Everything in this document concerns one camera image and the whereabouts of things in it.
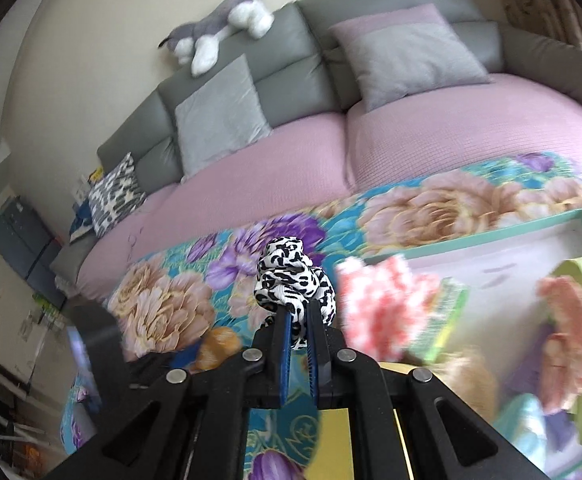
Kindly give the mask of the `cream lace cloth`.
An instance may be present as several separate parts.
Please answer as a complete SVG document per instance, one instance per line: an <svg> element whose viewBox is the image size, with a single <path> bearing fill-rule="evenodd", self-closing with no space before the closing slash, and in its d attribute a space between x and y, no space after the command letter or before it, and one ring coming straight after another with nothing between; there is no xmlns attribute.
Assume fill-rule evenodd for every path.
<svg viewBox="0 0 582 480"><path fill-rule="evenodd" d="M406 363L396 363L397 369L404 372L409 372L416 365L427 367L483 419L495 422L498 382L477 347L462 347L457 351L442 350L429 361L409 356Z"/></svg>

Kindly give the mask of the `blue face mask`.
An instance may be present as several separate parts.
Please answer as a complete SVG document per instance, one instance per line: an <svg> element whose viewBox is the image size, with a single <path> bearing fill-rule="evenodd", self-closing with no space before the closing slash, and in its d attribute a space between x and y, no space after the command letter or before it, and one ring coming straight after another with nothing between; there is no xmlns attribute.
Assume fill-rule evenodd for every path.
<svg viewBox="0 0 582 480"><path fill-rule="evenodd" d="M545 417L542 404L534 394L522 393L511 398L500 410L493 426L538 469L545 469Z"/></svg>

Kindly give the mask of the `pink white fluffy cloth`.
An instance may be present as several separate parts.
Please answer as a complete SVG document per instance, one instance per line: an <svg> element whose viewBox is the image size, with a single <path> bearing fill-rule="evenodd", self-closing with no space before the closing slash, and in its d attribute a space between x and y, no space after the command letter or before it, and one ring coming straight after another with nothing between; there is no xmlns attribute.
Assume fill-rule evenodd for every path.
<svg viewBox="0 0 582 480"><path fill-rule="evenodd" d="M397 361L427 327L442 280L413 272L401 255L377 264L349 257L335 268L346 344L378 361Z"/></svg>

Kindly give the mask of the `pink satin scrunchie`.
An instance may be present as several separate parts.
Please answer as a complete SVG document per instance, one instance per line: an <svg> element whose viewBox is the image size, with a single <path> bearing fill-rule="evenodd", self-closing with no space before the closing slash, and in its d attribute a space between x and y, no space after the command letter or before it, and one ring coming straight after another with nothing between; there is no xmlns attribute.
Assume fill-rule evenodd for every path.
<svg viewBox="0 0 582 480"><path fill-rule="evenodd" d="M573 335L574 321L582 320L576 283L568 276L549 276L538 282L538 296L544 299L554 322L556 332L543 347L540 400L545 414L553 415L572 407L582 384L576 376L582 370L579 364L578 344Z"/></svg>

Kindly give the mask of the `leopard print scrunchie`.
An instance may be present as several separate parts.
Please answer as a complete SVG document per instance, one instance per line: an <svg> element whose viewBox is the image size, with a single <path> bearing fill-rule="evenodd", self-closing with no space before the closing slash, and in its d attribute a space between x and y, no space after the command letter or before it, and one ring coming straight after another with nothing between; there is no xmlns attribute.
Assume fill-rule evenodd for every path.
<svg viewBox="0 0 582 480"><path fill-rule="evenodd" d="M291 314L293 349L307 345L307 309L315 300L321 322L330 326L337 312L335 291L329 276L304 252L303 242L292 236L271 240L257 263L254 298L269 312Z"/></svg>

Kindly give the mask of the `purple wet wipes pack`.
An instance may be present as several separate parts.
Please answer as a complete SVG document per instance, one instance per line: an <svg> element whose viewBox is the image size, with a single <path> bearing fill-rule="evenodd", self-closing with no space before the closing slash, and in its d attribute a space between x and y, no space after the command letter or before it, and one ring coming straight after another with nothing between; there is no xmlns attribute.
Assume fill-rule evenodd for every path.
<svg viewBox="0 0 582 480"><path fill-rule="evenodd" d="M532 393L540 400L541 367L543 347L555 327L552 323L543 323L538 327L531 347L523 356L521 362L505 379L502 387L503 402L500 409L514 396L522 393ZM576 426L570 416L561 411L546 415L547 455L561 453L576 435Z"/></svg>

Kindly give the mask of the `yellow sponge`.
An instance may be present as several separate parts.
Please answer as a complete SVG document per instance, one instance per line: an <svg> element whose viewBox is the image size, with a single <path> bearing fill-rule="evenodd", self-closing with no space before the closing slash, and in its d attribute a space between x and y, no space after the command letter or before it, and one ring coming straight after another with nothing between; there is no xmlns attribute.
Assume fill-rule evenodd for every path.
<svg viewBox="0 0 582 480"><path fill-rule="evenodd" d="M358 439L352 408L321 411L320 430L313 458L304 469L305 479L361 479L355 474Z"/></svg>

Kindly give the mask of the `orange round tin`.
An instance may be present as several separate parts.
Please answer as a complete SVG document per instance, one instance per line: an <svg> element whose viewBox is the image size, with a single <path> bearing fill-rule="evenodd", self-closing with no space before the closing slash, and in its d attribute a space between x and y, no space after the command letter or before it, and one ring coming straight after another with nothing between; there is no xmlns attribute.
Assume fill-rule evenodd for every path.
<svg viewBox="0 0 582 480"><path fill-rule="evenodd" d="M242 340L230 327L214 327L202 339L190 370L195 373L215 370L242 349Z"/></svg>

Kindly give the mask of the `floral blanket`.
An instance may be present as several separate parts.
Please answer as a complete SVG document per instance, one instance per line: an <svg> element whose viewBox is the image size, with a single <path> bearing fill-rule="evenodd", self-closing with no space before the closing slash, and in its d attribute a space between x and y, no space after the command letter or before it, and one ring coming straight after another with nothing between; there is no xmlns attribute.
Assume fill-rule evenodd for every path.
<svg viewBox="0 0 582 480"><path fill-rule="evenodd" d="M105 304L120 323L128 358L175 351L175 364L190 370L212 328L230 327L244 346L267 321L254 286L259 258L274 238L303 242L305 254L329 276L337 303L334 268L346 258L377 264L405 249L577 209L582 174L568 158L541 153L537 165L521 155L476 162L157 252L134 263ZM576 426L576 402L565 412ZM544 471L555 479L582 477L578 428L561 453L546 458Z"/></svg>

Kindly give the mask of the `blue cushion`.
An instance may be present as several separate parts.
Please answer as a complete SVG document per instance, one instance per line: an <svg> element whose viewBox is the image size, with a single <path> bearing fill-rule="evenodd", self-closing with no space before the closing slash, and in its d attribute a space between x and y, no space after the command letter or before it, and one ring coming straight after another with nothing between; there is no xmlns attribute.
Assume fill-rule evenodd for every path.
<svg viewBox="0 0 582 480"><path fill-rule="evenodd" d="M86 235L94 233L93 220L88 198L74 208L75 217L68 231L68 242L74 244Z"/></svg>

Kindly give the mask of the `dark blue cabinet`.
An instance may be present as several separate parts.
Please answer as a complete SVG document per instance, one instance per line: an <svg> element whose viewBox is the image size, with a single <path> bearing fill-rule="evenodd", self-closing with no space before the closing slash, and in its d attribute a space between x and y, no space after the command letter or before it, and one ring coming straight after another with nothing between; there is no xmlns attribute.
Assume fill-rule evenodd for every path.
<svg viewBox="0 0 582 480"><path fill-rule="evenodd" d="M0 256L34 292L62 310L66 297L56 288L51 263L62 245L37 211L20 196L0 207Z"/></svg>

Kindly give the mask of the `leopard print cushion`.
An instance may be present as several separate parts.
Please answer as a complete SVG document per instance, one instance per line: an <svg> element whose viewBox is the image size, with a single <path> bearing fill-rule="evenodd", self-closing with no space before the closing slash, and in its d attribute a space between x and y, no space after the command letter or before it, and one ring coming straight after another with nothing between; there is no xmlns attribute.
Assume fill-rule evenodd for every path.
<svg viewBox="0 0 582 480"><path fill-rule="evenodd" d="M94 232L102 238L127 218L146 199L134 171L134 159L127 153L102 180L93 185L88 203Z"/></svg>

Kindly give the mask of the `husky plush toy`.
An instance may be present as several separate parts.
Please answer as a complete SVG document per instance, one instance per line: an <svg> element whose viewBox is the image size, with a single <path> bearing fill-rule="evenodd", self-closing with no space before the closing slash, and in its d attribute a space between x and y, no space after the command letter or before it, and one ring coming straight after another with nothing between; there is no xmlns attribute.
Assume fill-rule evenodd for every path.
<svg viewBox="0 0 582 480"><path fill-rule="evenodd" d="M165 47L180 66L190 66L192 77L200 77L216 65L221 41L241 30L261 39L274 19L263 0L223 0L199 22L175 27L157 47Z"/></svg>

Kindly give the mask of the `grey sofa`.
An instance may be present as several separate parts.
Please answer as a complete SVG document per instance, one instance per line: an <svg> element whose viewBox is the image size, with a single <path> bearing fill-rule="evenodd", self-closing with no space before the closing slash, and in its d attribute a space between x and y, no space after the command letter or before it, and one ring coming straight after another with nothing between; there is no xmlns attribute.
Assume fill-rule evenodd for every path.
<svg viewBox="0 0 582 480"><path fill-rule="evenodd" d="M331 34L334 24L381 12L432 3L468 49L489 71L514 75L558 91L582 105L582 51L560 41L483 18L474 0L301 0L275 14L261 40L243 32L228 38L219 61L243 55L263 113L275 130L323 113L347 113L361 105L361 93L344 51ZM199 88L199 80L178 70L157 86L98 148L105 170L127 154L148 197L166 185L185 182L176 141L175 108ZM101 240L86 235L64 246L52 261L61 285L78 292L74 280L90 250Z"/></svg>

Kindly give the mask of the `grey and pink cushion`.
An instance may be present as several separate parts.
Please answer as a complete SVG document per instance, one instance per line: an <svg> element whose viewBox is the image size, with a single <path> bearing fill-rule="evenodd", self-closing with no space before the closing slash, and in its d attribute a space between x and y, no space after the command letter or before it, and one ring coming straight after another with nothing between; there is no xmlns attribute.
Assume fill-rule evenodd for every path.
<svg viewBox="0 0 582 480"><path fill-rule="evenodd" d="M432 3L351 18L330 31L369 112L406 96L491 81Z"/></svg>

